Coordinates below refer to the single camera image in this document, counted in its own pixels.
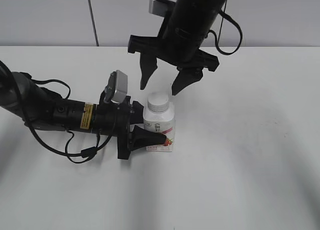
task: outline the white wall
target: white wall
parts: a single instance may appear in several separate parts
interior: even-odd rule
[[[126,46],[130,34],[156,36],[162,18],[148,13],[149,0],[91,0],[101,46]],[[243,46],[320,46],[319,0],[229,0],[242,27]],[[0,45],[94,46],[87,0],[0,0]],[[220,26],[220,18],[213,29]],[[222,46],[239,40],[223,25]],[[213,46],[210,36],[204,46]]]
[[[0,0],[0,45],[95,46],[87,0]]]

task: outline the plastic bottle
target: plastic bottle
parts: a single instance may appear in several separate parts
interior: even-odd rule
[[[168,94],[154,92],[148,96],[143,111],[144,129],[166,135],[164,145],[147,146],[147,151],[172,152],[175,140],[175,107]]]

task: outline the black cable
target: black cable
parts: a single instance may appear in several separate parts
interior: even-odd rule
[[[231,16],[229,16],[228,14],[224,13],[223,11],[220,10],[219,14],[221,15],[221,17],[225,18],[226,20],[228,20],[231,24],[233,24],[236,29],[239,31],[239,34],[240,34],[240,41],[239,41],[239,44],[238,46],[236,47],[236,49],[233,51],[233,52],[225,52],[225,51],[222,51],[219,47],[219,44],[218,44],[218,37],[217,37],[217,34],[215,31],[213,30],[209,30],[209,33],[212,33],[214,35],[214,43],[215,43],[215,47],[216,49],[218,50],[219,53],[223,54],[223,55],[232,55],[234,54],[236,51],[239,50],[240,46],[241,46],[241,43],[242,43],[242,40],[243,40],[243,33],[242,33],[242,30],[241,30],[241,27],[240,25],[231,18]]]
[[[114,114],[114,121],[113,121],[112,129],[111,129],[111,132],[110,132],[109,136],[106,138],[106,140],[104,140],[104,142],[100,146],[97,147],[97,151],[103,149],[108,144],[110,139],[112,138],[112,135],[114,134],[115,129],[116,129],[116,123],[117,123],[117,119],[118,119],[118,114],[117,113],[118,113],[118,111],[116,111],[115,114]]]
[[[68,95],[64,98],[64,99],[68,99],[70,97],[71,94],[71,88],[69,87],[68,84],[66,84],[64,81],[58,80],[58,79],[49,79],[49,80],[35,80],[32,79],[32,76],[27,73],[27,72],[20,72],[21,74],[23,74],[24,76],[26,76],[28,79],[30,79],[32,82],[34,82],[37,85],[45,85],[45,84],[49,84],[49,83],[58,83],[58,84],[62,84],[65,87],[67,87],[69,89]]]
[[[81,153],[69,153],[68,155],[65,152],[59,151],[54,149],[53,147],[47,145],[44,141],[42,141],[42,139],[39,137],[39,135],[37,134],[35,128],[32,125],[32,122],[29,118],[29,115],[26,111],[19,87],[17,85],[17,82],[15,80],[14,75],[12,74],[12,72],[9,70],[9,68],[0,60],[0,67],[5,71],[5,74],[7,75],[8,79],[10,80],[10,82],[12,83],[14,92],[16,94],[16,98],[17,101],[21,107],[21,111],[24,117],[24,121],[26,122],[27,127],[29,128],[30,132],[32,133],[32,135],[34,136],[34,138],[38,141],[39,144],[41,144],[44,148],[48,149],[49,151],[61,155],[61,156],[69,156],[69,157],[82,157]]]
[[[224,13],[226,13],[227,2],[228,2],[228,0],[225,0],[224,9],[223,9]],[[221,17],[221,24],[220,24],[219,36],[218,36],[218,44],[220,43],[220,36],[221,36],[221,31],[222,31],[222,25],[224,24],[224,19],[225,19],[224,17]]]
[[[66,129],[67,133],[72,134],[72,137],[66,142],[66,145],[64,147],[64,153],[66,154],[66,157],[71,162],[73,162],[74,164],[83,164],[83,163],[88,162],[91,159],[93,159],[94,156],[97,154],[97,152],[99,150],[101,150],[102,148],[104,148],[108,144],[110,139],[112,138],[112,136],[114,134],[114,131],[115,131],[115,128],[116,128],[116,123],[117,123],[117,112],[114,115],[114,121],[113,121],[111,132],[110,132],[109,136],[106,138],[106,140],[99,146],[100,133],[98,132],[96,134],[96,146],[95,147],[86,148],[86,149],[81,151],[81,156],[83,158],[87,158],[87,159],[85,159],[83,161],[74,161],[73,159],[70,158],[70,154],[68,153],[68,146],[69,146],[69,143],[71,142],[71,140],[75,137],[75,134],[72,131],[70,131],[69,129]]]
[[[68,153],[68,146],[69,146],[69,143],[71,142],[71,140],[75,137],[75,134],[74,134],[72,131],[68,130],[68,129],[66,130],[66,132],[69,133],[69,134],[72,134],[72,137],[66,142],[65,147],[64,147],[64,153],[66,154],[66,157],[67,157],[71,162],[73,162],[74,164],[83,164],[83,163],[88,162],[88,161],[90,161],[91,159],[94,158],[95,154],[87,157],[87,158],[86,158],[85,160],[83,160],[83,161],[74,161],[73,159],[71,159],[70,154]]]
[[[71,94],[71,88],[69,87],[68,84],[66,84],[64,81],[58,80],[58,79],[49,79],[49,80],[45,80],[45,81],[39,81],[39,80],[34,80],[31,79],[35,84],[38,85],[45,85],[45,84],[49,84],[49,83],[59,83],[62,84],[64,86],[66,86],[69,89],[68,95],[64,98],[64,99],[68,99],[70,97]]]

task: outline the table surface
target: table surface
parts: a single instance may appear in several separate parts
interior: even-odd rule
[[[214,48],[204,48],[216,54]],[[0,109],[0,225],[6,230],[320,229],[320,48],[241,48],[173,98],[173,152],[117,159],[116,139],[73,164],[40,146]],[[139,54],[124,47],[0,47],[11,71],[60,79],[70,99],[97,103],[109,74],[128,75],[141,103],[176,69],[158,61],[139,90]],[[61,94],[57,83],[48,88]],[[64,132],[40,132],[64,149]],[[70,150],[95,143],[77,133]]]

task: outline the bottle cap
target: bottle cap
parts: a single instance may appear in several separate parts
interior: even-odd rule
[[[163,113],[169,108],[169,96],[164,92],[153,92],[148,96],[148,108],[154,113]]]

